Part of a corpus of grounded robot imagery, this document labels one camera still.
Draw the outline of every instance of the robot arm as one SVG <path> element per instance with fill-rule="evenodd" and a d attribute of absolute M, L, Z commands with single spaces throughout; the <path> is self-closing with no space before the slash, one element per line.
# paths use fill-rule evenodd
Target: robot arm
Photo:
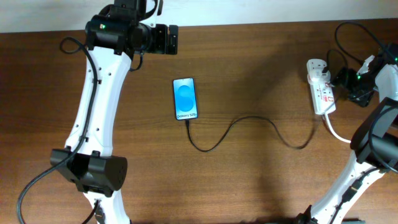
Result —
<path fill-rule="evenodd" d="M 389 49 L 396 54 L 398 47 L 390 44 Z M 379 54 L 365 60 L 363 67 L 355 74 L 347 69 L 342 71 L 344 72 L 339 74 L 341 76 L 335 78 L 334 85 L 344 83 L 343 87 L 349 91 L 349 96 L 352 96 L 351 101 L 360 106 L 367 106 L 373 89 L 376 89 L 379 92 L 380 104 L 355 132 L 351 140 L 353 151 L 344 171 L 323 198 L 314 206 L 309 206 L 305 214 L 296 218 L 295 224 L 341 223 L 365 190 L 388 172 L 373 150 L 391 167 L 395 166 L 396 169 L 398 166 L 398 138 L 387 133 L 398 115 L 398 66 L 390 57 Z M 379 117 L 382 111 L 388 108 L 393 110 Z M 370 131 L 373 150 L 368 139 Z"/>
<path fill-rule="evenodd" d="M 86 78 L 78 114 L 65 149 L 54 149 L 54 166 L 68 157 L 79 144 L 93 89 L 93 70 L 98 83 L 91 118 L 84 143 L 73 159 L 58 171 L 92 207 L 98 202 L 95 218 L 100 224 L 130 223 L 123 207 L 121 187 L 127 173 L 127 159 L 112 156 L 113 123 L 123 81 L 134 54 L 177 54 L 178 27 L 156 24 L 163 1 L 154 0 L 153 10 L 146 12 L 144 0 L 115 0 L 86 25 L 86 45 L 95 68 L 87 60 Z"/>

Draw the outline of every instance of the black wire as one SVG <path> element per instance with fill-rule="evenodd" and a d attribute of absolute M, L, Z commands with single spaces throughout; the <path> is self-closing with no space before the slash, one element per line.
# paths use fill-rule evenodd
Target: black wire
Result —
<path fill-rule="evenodd" d="M 186 127 L 187 127 L 188 138 L 189 138 L 189 141 L 191 142 L 192 146 L 195 147 L 195 149 L 198 149 L 200 152 L 211 152 L 211 151 L 213 151 L 214 149 L 216 149 L 216 148 L 221 144 L 221 142 L 222 142 L 222 141 L 224 140 L 224 138 L 227 136 L 227 134 L 229 133 L 229 131 L 231 130 L 231 128 L 232 128 L 236 123 L 238 123 L 238 122 L 240 122 L 240 121 L 242 121 L 242 120 L 244 120 L 244 119 L 261 119 L 261 120 L 263 120 L 263 121 L 267 121 L 268 123 L 270 123 L 270 124 L 274 127 L 276 133 L 278 134 L 279 139 L 280 139 L 287 147 L 292 148 L 292 149 L 303 149 L 303 148 L 305 148 L 305 147 L 310 143 L 310 141 L 311 141 L 313 135 L 315 134 L 315 132 L 316 132 L 316 130 L 317 130 L 316 128 L 313 128 L 313 129 L 311 130 L 310 137 L 309 137 L 308 140 L 306 140 L 305 143 L 302 144 L 301 146 L 292 146 L 292 145 L 290 145 L 290 144 L 284 139 L 284 137 L 283 137 L 283 136 L 281 135 L 281 133 L 279 132 L 277 126 L 276 126 L 270 119 L 265 118 L 265 117 L 262 117 L 262 116 L 245 116 L 245 117 L 242 117 L 242 118 L 239 118 L 239 119 L 233 121 L 233 122 L 230 124 L 230 126 L 228 127 L 228 129 L 225 131 L 225 133 L 223 134 L 223 136 L 221 137 L 221 139 L 220 139 L 211 149 L 200 149 L 200 148 L 193 142 L 193 140 L 192 140 L 192 137 L 191 137 L 191 134 L 190 134 L 190 130 L 189 130 L 189 120 L 185 120 L 185 125 L 186 125 Z"/>
<path fill-rule="evenodd" d="M 92 210 L 91 213 L 88 215 L 88 217 L 86 218 L 86 220 L 85 220 L 84 222 L 82 222 L 81 224 L 87 224 L 87 223 L 91 220 L 91 218 L 93 218 L 93 216 L 94 216 L 94 214 L 95 214 L 95 211 L 97 210 L 99 204 L 100 204 L 100 201 L 97 200 L 97 201 L 94 203 L 94 208 L 93 208 L 93 210 Z"/>
<path fill-rule="evenodd" d="M 154 7 L 151 11 L 145 13 L 144 19 L 150 18 L 150 17 L 153 16 L 153 14 L 155 13 L 155 11 L 156 11 L 156 9 L 157 9 L 157 1 L 158 1 L 158 0 L 154 0 L 154 1 L 155 1 L 155 7 Z"/>
<path fill-rule="evenodd" d="M 331 52 L 337 52 L 341 58 L 344 60 L 344 66 L 346 68 L 348 68 L 348 62 L 347 62 L 347 58 L 343 55 L 343 53 L 341 53 L 339 50 L 336 49 L 330 49 L 328 50 L 328 52 L 326 53 L 326 67 L 323 68 L 322 73 L 326 73 L 327 71 L 329 71 L 330 65 L 329 65 L 329 55 Z"/>
<path fill-rule="evenodd" d="M 137 71 L 138 69 L 140 69 L 141 68 L 141 66 L 142 66 L 142 62 L 144 61 L 144 54 L 143 53 L 140 53 L 139 54 L 139 64 L 138 64 L 138 67 L 137 68 L 130 68 L 129 69 L 129 72 L 133 72 L 133 71 Z"/>
<path fill-rule="evenodd" d="M 390 56 L 392 58 L 393 63 L 397 64 L 397 62 L 395 61 L 395 56 L 393 56 L 393 54 L 386 48 L 386 46 L 370 30 L 368 30 L 368 28 L 366 28 L 364 25 L 362 25 L 360 23 L 357 23 L 357 22 L 352 22 L 352 21 L 343 22 L 336 28 L 336 30 L 335 30 L 335 40 L 336 40 L 337 46 L 340 48 L 340 50 L 342 52 L 344 52 L 346 55 L 348 55 L 349 57 L 351 57 L 352 59 L 357 61 L 360 65 L 362 65 L 364 63 L 363 60 L 360 60 L 360 59 L 356 58 L 354 55 L 351 55 L 350 53 L 348 53 L 341 46 L 340 42 L 338 41 L 338 38 L 337 38 L 338 30 L 340 29 L 340 27 L 342 27 L 343 25 L 346 25 L 346 24 L 351 24 L 351 25 L 355 25 L 355 26 L 358 26 L 358 27 L 362 28 L 362 30 L 364 30 L 367 34 L 369 34 L 372 37 L 372 39 L 377 42 L 377 44 L 381 47 L 381 49 L 383 49 L 383 51 L 385 51 L 385 53 L 387 53 L 388 56 Z"/>
<path fill-rule="evenodd" d="M 336 219 L 336 217 L 337 217 L 338 211 L 340 211 L 340 209 L 341 209 L 341 207 L 343 206 L 343 204 L 344 204 L 343 201 L 341 201 L 340 204 L 336 207 L 335 214 L 334 214 L 333 217 L 331 218 L 329 224 L 333 224 L 333 222 L 335 221 L 335 219 Z"/>
<path fill-rule="evenodd" d="M 74 43 L 77 44 L 78 48 L 76 50 L 73 51 L 66 51 L 62 48 L 63 44 L 65 43 L 65 41 L 70 40 Z M 28 192 L 28 190 L 37 182 L 39 181 L 41 178 L 45 177 L 47 174 L 55 171 L 56 169 L 58 169 L 59 167 L 65 165 L 70 159 L 72 159 L 77 152 L 79 151 L 79 149 L 81 148 L 81 146 L 83 145 L 85 138 L 86 138 L 86 134 L 88 131 L 88 124 L 90 122 L 90 117 L 91 117 L 91 110 L 93 109 L 93 103 L 94 103 L 94 99 L 95 99 L 95 93 L 96 93 L 96 89 L 97 89 L 97 84 L 98 84 L 98 76 L 97 76 L 97 71 L 95 68 L 95 64 L 93 59 L 91 58 L 91 55 L 88 53 L 87 49 L 85 48 L 85 46 L 80 43 L 78 40 L 74 39 L 73 37 L 66 37 L 64 38 L 61 43 L 60 43 L 60 50 L 65 53 L 65 54 L 73 54 L 78 52 L 79 50 L 82 50 L 85 55 L 87 56 L 88 61 L 90 62 L 90 65 L 92 67 L 92 71 L 93 71 L 93 90 L 91 92 L 91 97 L 90 97 L 90 102 L 88 103 L 88 109 L 87 109 L 87 115 L 86 115 L 86 120 L 85 120 L 85 125 L 83 128 L 83 133 L 79 138 L 79 143 L 77 145 L 77 147 L 75 148 L 75 150 L 66 158 L 64 158 L 61 162 L 59 162 L 58 164 L 54 165 L 53 167 L 47 169 L 46 171 L 44 171 L 43 173 L 39 174 L 37 177 L 35 177 L 33 180 L 31 180 L 26 186 L 25 188 L 22 190 L 21 194 L 18 197 L 18 201 L 17 201 L 17 216 L 18 216 L 18 220 L 20 223 L 25 223 L 24 217 L 22 216 L 22 201 L 26 195 L 26 193 Z"/>
<path fill-rule="evenodd" d="M 111 6 L 113 6 L 113 4 L 108 4 L 107 6 L 105 6 L 104 8 L 102 8 L 102 9 L 100 10 L 100 12 L 98 13 L 98 15 L 100 15 L 100 16 L 107 16 L 108 13 L 109 13 L 110 10 L 111 10 Z"/>
<path fill-rule="evenodd" d="M 359 181 L 363 181 L 365 179 L 365 177 L 367 177 L 369 174 L 380 170 L 379 168 L 373 168 L 373 169 L 369 169 L 368 171 L 364 172 L 363 175 L 358 179 Z"/>
<path fill-rule="evenodd" d="M 347 58 L 343 55 L 343 53 L 341 53 L 339 50 L 336 50 L 336 49 L 330 49 L 326 53 L 326 66 L 327 67 L 329 67 L 329 55 L 330 55 L 330 52 L 337 52 L 341 56 L 341 58 L 344 60 L 345 67 L 348 68 Z"/>
<path fill-rule="evenodd" d="M 381 113 L 374 119 L 374 121 L 373 121 L 373 123 L 372 123 L 372 125 L 371 125 L 371 128 L 369 129 L 369 132 L 368 132 L 368 143 L 369 143 L 369 148 L 370 148 L 371 152 L 373 153 L 374 157 L 375 157 L 375 158 L 377 159 L 377 161 L 380 162 L 386 169 L 389 169 L 389 170 L 391 170 L 391 171 L 393 171 L 393 172 L 395 172 L 395 173 L 398 173 L 398 170 L 396 170 L 395 168 L 393 168 L 392 166 L 390 166 L 388 163 L 386 163 L 386 162 L 384 161 L 384 159 L 379 155 L 379 153 L 376 152 L 376 150 L 375 150 L 375 148 L 374 148 L 374 145 L 373 145 L 373 129 L 374 129 L 374 127 L 375 127 L 377 121 L 379 121 L 379 119 L 380 119 L 382 116 L 384 116 L 386 113 L 388 113 L 388 112 L 390 112 L 390 111 L 392 111 L 392 110 L 394 110 L 394 109 L 397 109 L 397 108 L 398 108 L 398 105 L 394 105 L 394 106 L 391 106 L 391 107 L 388 108 L 388 109 L 385 109 L 383 112 L 381 112 Z"/>

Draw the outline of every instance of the white power strip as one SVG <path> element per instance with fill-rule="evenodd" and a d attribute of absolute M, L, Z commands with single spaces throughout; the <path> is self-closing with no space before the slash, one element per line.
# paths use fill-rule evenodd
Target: white power strip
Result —
<path fill-rule="evenodd" d="M 336 110 L 335 98 L 330 86 L 330 72 L 322 73 L 327 66 L 324 60 L 311 59 L 307 62 L 308 82 L 311 87 L 315 114 L 323 115 Z"/>

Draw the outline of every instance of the wooden surface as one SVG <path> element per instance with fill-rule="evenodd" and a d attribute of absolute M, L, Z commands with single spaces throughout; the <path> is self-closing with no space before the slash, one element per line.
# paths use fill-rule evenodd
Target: wooden surface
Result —
<path fill-rule="evenodd" d="M 383 41 L 398 39 L 398 20 L 364 21 Z M 322 198 L 351 152 L 321 124 L 307 148 L 285 147 L 271 126 L 244 121 L 214 152 L 196 151 L 174 116 L 172 80 L 193 77 L 199 118 L 194 140 L 211 147 L 232 119 L 273 120 L 292 144 L 313 120 L 306 62 L 335 47 L 338 22 L 181 28 L 178 55 L 151 55 L 124 82 L 114 125 L 115 156 L 128 159 L 124 208 L 134 222 L 239 223 L 292 218 Z M 64 55 L 58 43 L 83 31 L 0 35 L 0 223 L 16 223 L 23 187 L 49 167 L 76 117 L 85 56 Z M 344 27 L 341 41 L 359 58 L 377 52 L 361 30 Z M 333 59 L 334 66 L 339 58 Z M 351 67 L 358 66 L 349 61 Z M 350 138 L 370 111 L 339 101 L 331 122 Z M 397 223 L 398 176 L 378 180 L 349 211 L 368 223 Z M 27 194 L 28 223 L 81 223 L 91 208 L 54 172 Z"/>

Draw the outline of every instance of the white cable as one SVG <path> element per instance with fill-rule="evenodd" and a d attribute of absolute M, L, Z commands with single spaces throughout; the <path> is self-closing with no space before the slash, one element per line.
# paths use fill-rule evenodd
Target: white cable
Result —
<path fill-rule="evenodd" d="M 334 135 L 334 136 L 335 136 L 337 139 L 339 139 L 340 141 L 343 141 L 343 142 L 346 142 L 346 143 L 351 143 L 350 140 L 347 140 L 347 139 L 345 139 L 345 138 L 342 138 L 342 137 L 340 137 L 338 134 L 335 133 L 335 130 L 333 130 L 333 128 L 331 127 L 328 114 L 325 113 L 324 117 L 325 117 L 325 119 L 326 119 L 326 123 L 327 123 L 328 128 L 329 128 L 330 132 L 332 133 L 332 135 Z"/>

